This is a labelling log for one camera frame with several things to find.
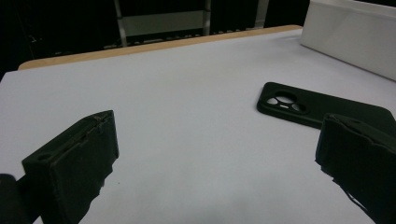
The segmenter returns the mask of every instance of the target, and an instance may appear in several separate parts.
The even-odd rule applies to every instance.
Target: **wooden table edge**
[[[80,53],[74,55],[66,55],[61,57],[53,57],[53,58],[45,58],[45,59],[37,59],[22,63],[18,70],[30,69],[30,68],[37,68],[37,67],[44,67],[56,64],[63,64],[63,63],[76,63],[76,62],[83,62],[88,60],[94,59],[103,59],[109,58],[114,56],[121,56],[121,55],[128,55],[146,51],[152,51],[157,49],[170,49],[194,44],[201,44],[225,39],[233,39],[245,36],[253,36],[253,35],[268,35],[274,34],[279,32],[291,31],[302,29],[301,26],[298,25],[286,25],[286,26],[278,26],[278,27],[271,27],[271,28],[263,28],[263,29],[255,29],[255,30],[248,30],[243,32],[233,32],[227,33],[222,35],[207,35],[207,36],[200,36],[194,38],[187,38],[187,39],[180,39],[174,41],[167,41],[167,42],[160,42],[154,44],[147,44],[147,45],[140,45],[140,46],[133,46],[128,48],[120,48],[120,49],[107,49],[107,50],[100,50],[94,52],[87,52],[87,53]]]

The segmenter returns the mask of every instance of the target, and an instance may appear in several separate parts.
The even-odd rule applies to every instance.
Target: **white box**
[[[301,44],[396,80],[396,8],[311,0]]]

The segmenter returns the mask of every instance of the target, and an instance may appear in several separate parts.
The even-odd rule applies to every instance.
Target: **white table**
[[[22,177],[22,159],[77,120],[113,109],[120,158],[81,223],[373,223],[315,163],[319,130],[255,106],[274,81],[396,114],[396,83],[302,47],[300,35],[8,73],[0,171]]]

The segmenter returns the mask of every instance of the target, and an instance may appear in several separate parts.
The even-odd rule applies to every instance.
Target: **white surface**
[[[311,0],[302,44],[396,80],[396,7]]]
[[[8,73],[0,171],[20,178],[23,158],[113,109],[120,158],[81,223],[373,223],[315,163],[319,130],[255,106],[274,81],[396,114],[396,83],[300,46],[300,35]]]

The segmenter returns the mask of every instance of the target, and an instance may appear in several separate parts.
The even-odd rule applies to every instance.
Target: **black phone case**
[[[363,121],[391,136],[396,122],[385,108],[314,91],[268,82],[257,109],[263,114],[320,129],[326,114],[338,114]]]

